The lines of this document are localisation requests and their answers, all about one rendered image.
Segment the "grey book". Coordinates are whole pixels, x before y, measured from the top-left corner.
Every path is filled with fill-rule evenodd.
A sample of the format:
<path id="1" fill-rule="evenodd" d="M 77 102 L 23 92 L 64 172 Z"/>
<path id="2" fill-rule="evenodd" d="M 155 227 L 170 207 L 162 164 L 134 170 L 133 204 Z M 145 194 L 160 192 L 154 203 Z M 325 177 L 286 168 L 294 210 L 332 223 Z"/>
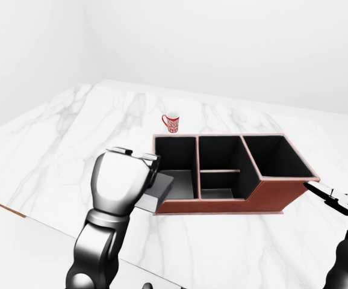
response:
<path id="1" fill-rule="evenodd" d="M 136 208 L 156 213 L 173 187 L 174 177 L 157 173 L 154 184 L 135 204 Z"/>

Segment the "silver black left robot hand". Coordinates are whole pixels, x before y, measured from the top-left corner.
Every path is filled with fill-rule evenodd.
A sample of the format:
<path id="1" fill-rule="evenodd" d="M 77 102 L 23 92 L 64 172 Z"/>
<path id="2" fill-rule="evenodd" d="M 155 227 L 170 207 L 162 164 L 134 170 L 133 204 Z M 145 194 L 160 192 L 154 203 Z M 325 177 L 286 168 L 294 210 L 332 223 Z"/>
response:
<path id="1" fill-rule="evenodd" d="M 98 156 L 91 179 L 93 208 L 126 216 L 155 181 L 160 159 L 155 154 L 135 157 L 132 150 L 113 147 Z"/>

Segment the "red white patterned mug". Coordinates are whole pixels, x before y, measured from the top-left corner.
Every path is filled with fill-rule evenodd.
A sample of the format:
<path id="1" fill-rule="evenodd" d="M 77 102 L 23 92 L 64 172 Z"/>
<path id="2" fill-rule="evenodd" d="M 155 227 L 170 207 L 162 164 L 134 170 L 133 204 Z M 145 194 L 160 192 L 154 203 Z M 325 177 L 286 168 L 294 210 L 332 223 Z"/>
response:
<path id="1" fill-rule="evenodd" d="M 176 133 L 179 127 L 179 113 L 176 111 L 170 111 L 167 114 L 163 114 L 161 120 L 167 127 L 168 132 Z"/>

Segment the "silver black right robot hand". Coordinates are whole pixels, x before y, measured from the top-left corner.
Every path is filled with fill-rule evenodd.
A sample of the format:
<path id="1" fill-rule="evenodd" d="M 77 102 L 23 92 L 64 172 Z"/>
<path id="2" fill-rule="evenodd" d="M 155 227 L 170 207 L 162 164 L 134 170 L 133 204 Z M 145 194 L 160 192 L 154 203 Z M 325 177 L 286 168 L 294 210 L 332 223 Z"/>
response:
<path id="1" fill-rule="evenodd" d="M 325 201 L 325 204 L 348 216 L 348 194 L 330 188 L 320 182 L 307 181 L 303 185 Z"/>

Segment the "red-brown desk caddy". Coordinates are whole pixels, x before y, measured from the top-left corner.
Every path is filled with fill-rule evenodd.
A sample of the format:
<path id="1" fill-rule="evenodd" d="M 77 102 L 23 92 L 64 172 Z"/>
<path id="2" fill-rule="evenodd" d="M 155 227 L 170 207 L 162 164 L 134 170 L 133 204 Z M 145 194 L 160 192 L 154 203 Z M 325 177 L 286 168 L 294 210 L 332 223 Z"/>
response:
<path id="1" fill-rule="evenodd" d="M 318 175 L 284 134 L 155 135 L 174 178 L 158 214 L 280 214 Z"/>

